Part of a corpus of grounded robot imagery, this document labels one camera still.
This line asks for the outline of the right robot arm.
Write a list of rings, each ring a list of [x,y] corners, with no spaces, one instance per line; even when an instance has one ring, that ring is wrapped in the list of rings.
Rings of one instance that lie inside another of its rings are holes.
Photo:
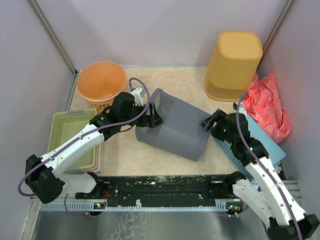
[[[253,122],[248,116],[218,109],[200,124],[214,139],[230,147],[233,157],[258,184],[253,186],[247,175],[236,171],[223,180],[224,194],[243,200],[260,218],[271,240],[310,238],[320,225],[318,217],[308,214],[291,195],[277,174],[271,155],[253,134]]]

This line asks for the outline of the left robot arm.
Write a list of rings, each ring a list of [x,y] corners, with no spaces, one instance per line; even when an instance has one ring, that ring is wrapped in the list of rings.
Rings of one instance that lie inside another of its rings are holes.
[[[65,174],[65,170],[89,150],[119,133],[123,126],[155,128],[164,123],[152,102],[136,101],[136,95],[122,92],[112,105],[96,115],[74,137],[58,148],[26,160],[24,182],[43,204],[64,194],[103,195],[103,181],[94,173]]]

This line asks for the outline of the yellow mesh bin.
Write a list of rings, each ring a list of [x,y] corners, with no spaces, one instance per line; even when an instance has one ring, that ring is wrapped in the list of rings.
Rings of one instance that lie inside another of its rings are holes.
[[[220,102],[240,99],[248,89],[262,56],[262,43],[255,33],[221,32],[204,77],[206,95]]]

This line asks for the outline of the blue plastic basket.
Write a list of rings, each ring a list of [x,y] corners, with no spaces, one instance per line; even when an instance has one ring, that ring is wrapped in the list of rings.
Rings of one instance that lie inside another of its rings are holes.
[[[253,182],[254,177],[245,169],[242,161],[245,159],[253,160],[254,157],[248,152],[240,138],[237,124],[236,113],[230,113],[228,130],[230,140],[218,140],[213,137],[216,144],[232,162],[235,168],[242,173],[249,181]],[[248,115],[239,114],[239,123],[243,137],[249,147],[257,157],[270,157],[274,167],[281,164],[281,160],[286,153],[262,130],[262,128]]]

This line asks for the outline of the grey mesh bin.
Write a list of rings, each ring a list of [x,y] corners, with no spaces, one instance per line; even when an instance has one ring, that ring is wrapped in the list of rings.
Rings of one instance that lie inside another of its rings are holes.
[[[201,126],[201,121],[211,115],[160,88],[152,93],[150,100],[163,123],[155,128],[136,127],[136,139],[191,161],[198,161],[210,137],[210,133]]]

